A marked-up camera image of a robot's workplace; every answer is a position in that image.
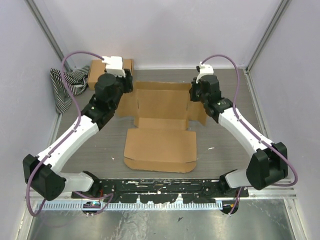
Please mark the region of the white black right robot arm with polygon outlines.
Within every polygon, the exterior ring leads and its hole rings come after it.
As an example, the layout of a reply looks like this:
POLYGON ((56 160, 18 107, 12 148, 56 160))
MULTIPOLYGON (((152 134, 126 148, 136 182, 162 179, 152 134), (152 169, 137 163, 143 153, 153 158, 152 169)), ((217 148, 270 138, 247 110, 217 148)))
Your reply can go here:
POLYGON ((227 129, 250 156, 246 169, 235 169, 219 177, 223 196, 232 197, 239 187, 262 190, 288 176, 288 164, 284 161, 287 147, 263 136, 233 107, 230 99, 222 97, 216 75, 194 77, 189 94, 191 101, 202 103, 205 113, 227 129))

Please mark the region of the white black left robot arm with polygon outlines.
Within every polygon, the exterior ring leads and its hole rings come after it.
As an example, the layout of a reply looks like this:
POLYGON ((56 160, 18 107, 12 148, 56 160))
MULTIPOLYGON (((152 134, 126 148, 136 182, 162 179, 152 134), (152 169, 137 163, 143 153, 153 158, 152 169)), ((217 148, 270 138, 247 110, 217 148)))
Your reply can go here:
POLYGON ((95 93, 80 113, 80 117, 52 145, 22 161, 27 189, 33 189, 45 200, 52 201, 64 192, 82 192, 88 198, 98 197, 100 179, 88 171, 63 173, 70 157, 93 135, 98 133, 115 115, 121 97, 133 91, 133 77, 129 69, 124 75, 110 71, 98 77, 95 93))

